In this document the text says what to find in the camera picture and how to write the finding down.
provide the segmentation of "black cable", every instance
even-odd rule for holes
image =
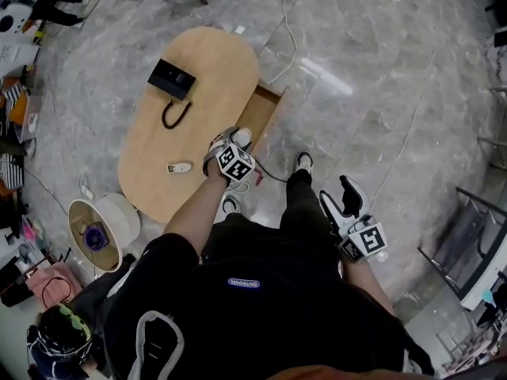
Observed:
[[[181,115],[178,117],[178,119],[172,123],[171,125],[169,125],[166,121],[166,116],[167,116],[167,112],[170,110],[171,107],[173,107],[174,105],[174,101],[173,101],[173,96],[171,96],[171,101],[167,104],[167,106],[164,108],[164,111],[162,111],[162,124],[165,128],[167,128],[168,130],[172,130],[174,128],[176,128],[178,126],[178,124],[183,120],[183,118],[185,117],[185,114],[187,113],[187,111],[190,109],[190,107],[192,107],[193,103],[192,103],[192,100],[190,100],[188,97],[186,97],[186,99],[189,101],[188,104],[185,106],[185,110],[183,110],[183,112],[181,113]]]
[[[60,206],[60,208],[62,209],[62,211],[65,213],[65,215],[68,215],[67,213],[67,210],[65,208],[63,208],[63,205],[59,202],[59,200],[56,198],[56,196],[49,190],[49,188],[47,188],[46,186],[44,186],[44,184],[37,178],[37,176],[35,176],[32,172],[30,172],[29,170],[27,169],[24,169],[24,171],[26,173],[28,173],[31,177],[33,177],[39,184],[40,186],[46,191],[49,193],[49,195],[55,199],[56,203],[58,203],[58,205]]]
[[[65,283],[67,283],[69,285],[69,294],[67,294],[63,299],[62,301],[60,302],[57,302],[57,304],[60,304],[61,302],[64,302],[65,300],[67,300],[71,294],[72,294],[72,286],[71,284],[66,280],[64,279],[63,277],[53,277],[52,279],[50,279],[46,285],[44,286],[44,288],[42,289],[42,291],[40,292],[40,297],[42,298],[42,303],[44,304],[44,306],[46,307],[46,309],[48,308],[48,306],[46,305],[46,301],[44,300],[44,292],[46,291],[46,287],[49,286],[49,283],[52,282],[53,280],[62,280],[64,281]]]
[[[255,159],[255,161],[257,162],[257,164],[261,167],[261,169],[262,169],[262,170],[264,170],[264,172],[265,172],[265,173],[266,173],[269,177],[271,177],[272,179],[274,179],[274,180],[276,180],[276,181],[279,181],[279,182],[281,182],[281,183],[287,183],[287,180],[284,180],[284,179],[280,179],[280,178],[278,178],[278,177],[275,177],[275,176],[273,176],[270,172],[268,172],[268,171],[266,170],[266,168],[265,168],[265,167],[264,167],[264,166],[263,166],[263,165],[259,162],[259,160],[258,160],[256,157],[254,157],[254,156],[253,156],[253,159]]]

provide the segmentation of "wall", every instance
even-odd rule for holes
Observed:
[[[0,303],[0,362],[14,380],[28,380],[26,330],[42,311],[35,297],[14,307]]]

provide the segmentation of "wooden table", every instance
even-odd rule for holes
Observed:
[[[209,143],[227,127],[252,131],[253,152],[273,120],[281,95],[259,85],[254,50],[236,34],[194,28],[169,45],[162,58],[196,77],[193,106],[173,130],[163,127],[169,94],[147,85],[120,157],[118,178],[128,200],[159,222],[168,222],[204,180],[202,161]],[[186,101],[174,100],[167,122]],[[188,173],[167,173],[167,165],[192,162]]]

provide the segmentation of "grey floor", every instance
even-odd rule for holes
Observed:
[[[45,100],[38,151],[27,168],[64,207],[79,197],[81,172],[98,195],[120,190],[116,167],[136,104],[162,49],[179,33],[242,26],[265,81],[288,64],[294,47],[282,0],[209,2],[101,0],[83,29],[51,27],[58,34],[40,54]],[[372,265],[393,299],[424,274],[416,247],[435,246],[456,207],[454,186],[477,192],[482,184],[486,156],[476,137],[496,134],[502,116],[488,91],[496,84],[484,54],[489,2],[287,0],[299,51],[273,83],[289,90],[261,160],[286,177],[296,153],[309,150],[316,190],[338,196],[344,173],[365,188],[390,242],[388,259]],[[67,219],[30,176],[25,198],[55,248],[66,249]],[[248,216],[277,226],[282,184],[266,178],[242,198]],[[132,246],[138,255],[162,231],[148,217],[142,221]]]

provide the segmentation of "logo patch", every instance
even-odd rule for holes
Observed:
[[[235,279],[231,277],[227,281],[231,286],[244,287],[244,288],[259,288],[261,283],[257,280]]]

